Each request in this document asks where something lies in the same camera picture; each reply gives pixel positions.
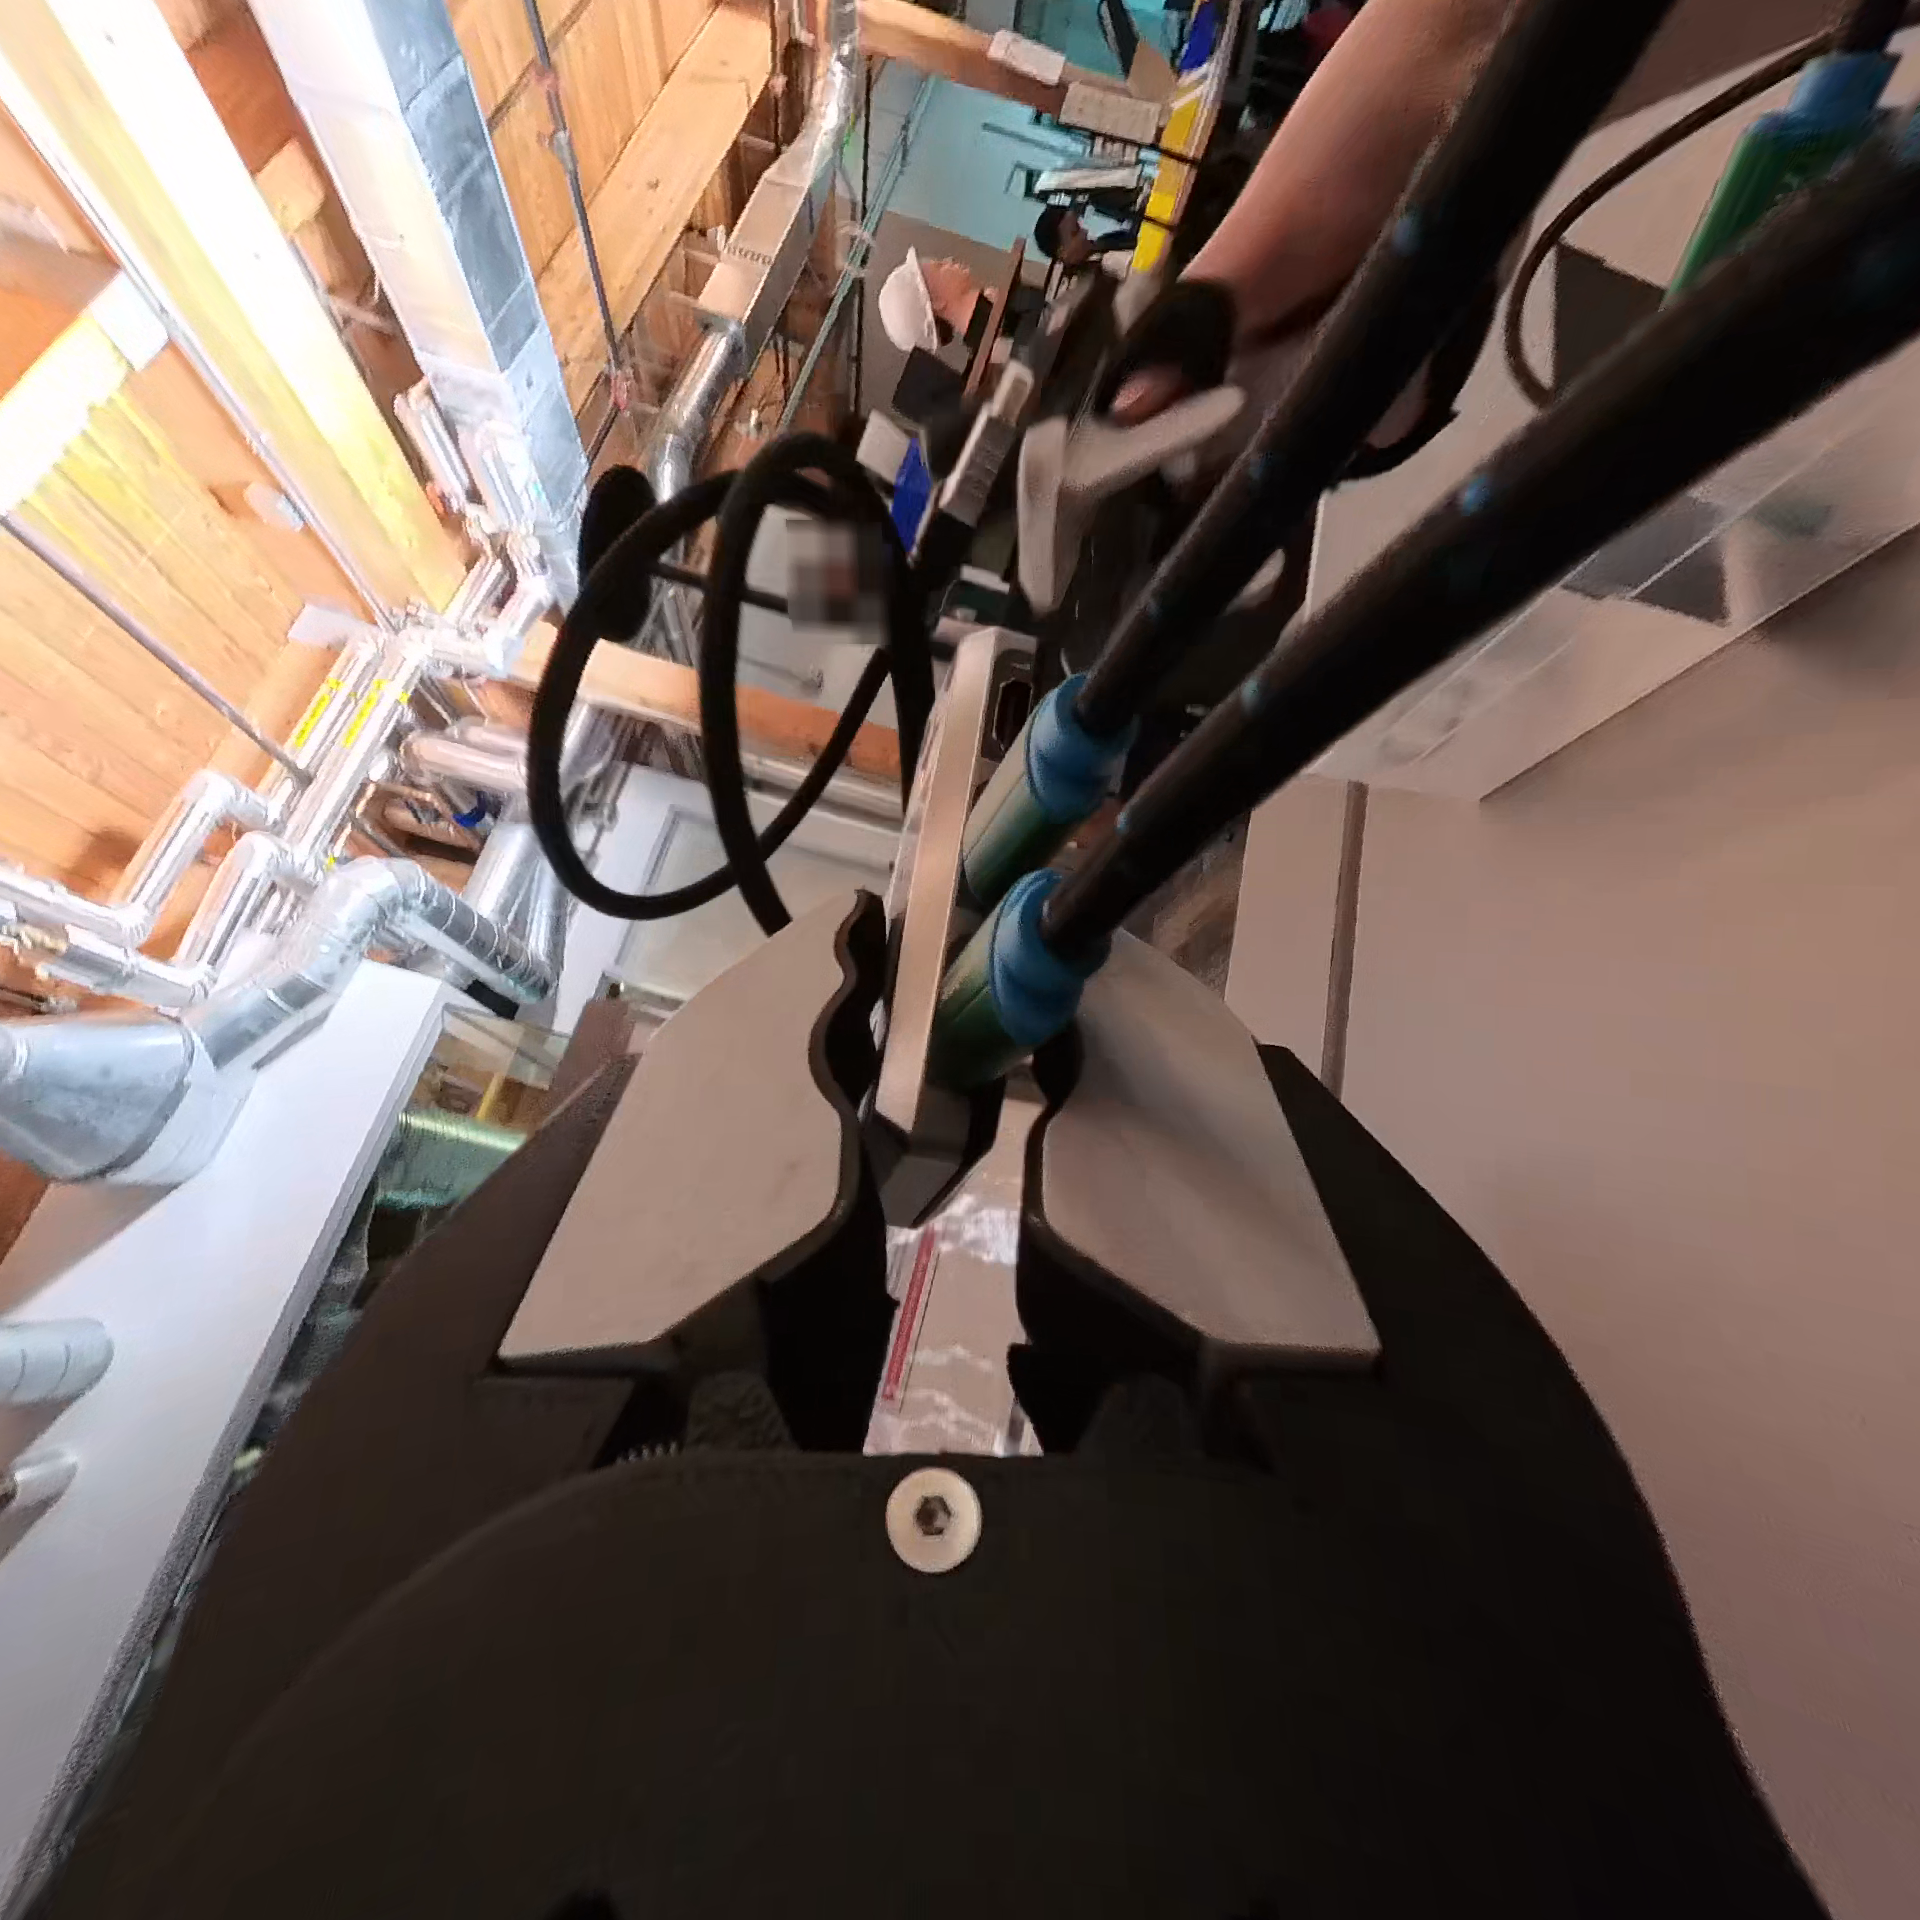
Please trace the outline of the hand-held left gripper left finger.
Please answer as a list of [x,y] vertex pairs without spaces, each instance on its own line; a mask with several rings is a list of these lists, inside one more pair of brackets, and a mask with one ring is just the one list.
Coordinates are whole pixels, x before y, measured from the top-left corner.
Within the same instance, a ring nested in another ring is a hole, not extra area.
[[646,1041],[499,1361],[627,1379],[690,1411],[770,1390],[803,1449],[862,1449],[891,1345],[891,1248],[859,1105],[876,1077],[887,925],[839,889]]

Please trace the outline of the person's right forearm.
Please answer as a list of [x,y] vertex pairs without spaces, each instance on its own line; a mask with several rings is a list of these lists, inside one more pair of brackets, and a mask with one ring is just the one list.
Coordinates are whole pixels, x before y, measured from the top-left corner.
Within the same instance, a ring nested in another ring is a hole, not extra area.
[[1345,287],[1507,15],[1507,3],[1362,6],[1199,251]]

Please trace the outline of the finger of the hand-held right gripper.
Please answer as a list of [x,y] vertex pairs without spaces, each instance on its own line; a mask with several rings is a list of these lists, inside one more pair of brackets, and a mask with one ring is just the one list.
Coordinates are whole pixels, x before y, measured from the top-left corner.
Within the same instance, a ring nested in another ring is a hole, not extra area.
[[1058,610],[1070,578],[1063,536],[1070,420],[1039,420],[1017,462],[1017,582],[1031,610]]
[[1070,499],[1113,499],[1213,442],[1243,410],[1243,387],[1213,387],[1137,423],[1089,414],[1064,426],[1059,488]]

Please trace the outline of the instruction sheet in plastic sleeve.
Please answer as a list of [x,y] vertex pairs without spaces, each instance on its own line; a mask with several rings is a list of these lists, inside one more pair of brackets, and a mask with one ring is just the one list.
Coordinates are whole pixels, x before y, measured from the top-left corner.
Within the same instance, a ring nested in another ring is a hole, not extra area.
[[960,1192],[921,1226],[891,1228],[887,1334],[866,1453],[1039,1453],[1009,1351],[1017,1318],[1017,1211]]

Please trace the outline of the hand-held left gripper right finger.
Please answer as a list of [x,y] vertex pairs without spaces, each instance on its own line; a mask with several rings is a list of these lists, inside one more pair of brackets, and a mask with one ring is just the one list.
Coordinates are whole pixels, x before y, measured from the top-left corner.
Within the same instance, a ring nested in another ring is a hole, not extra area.
[[1210,1420],[1243,1383],[1377,1363],[1262,1048],[1206,982],[1121,933],[1039,1087],[1009,1355],[1039,1427],[1085,1424],[1133,1378]]

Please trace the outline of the clear plastic bin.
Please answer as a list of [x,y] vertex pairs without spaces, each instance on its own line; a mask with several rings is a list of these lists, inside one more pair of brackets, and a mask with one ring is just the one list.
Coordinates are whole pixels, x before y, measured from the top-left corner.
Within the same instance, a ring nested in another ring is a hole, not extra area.
[[1908,344],[1476,635],[1309,774],[1487,799],[1913,529],[1914,426]]

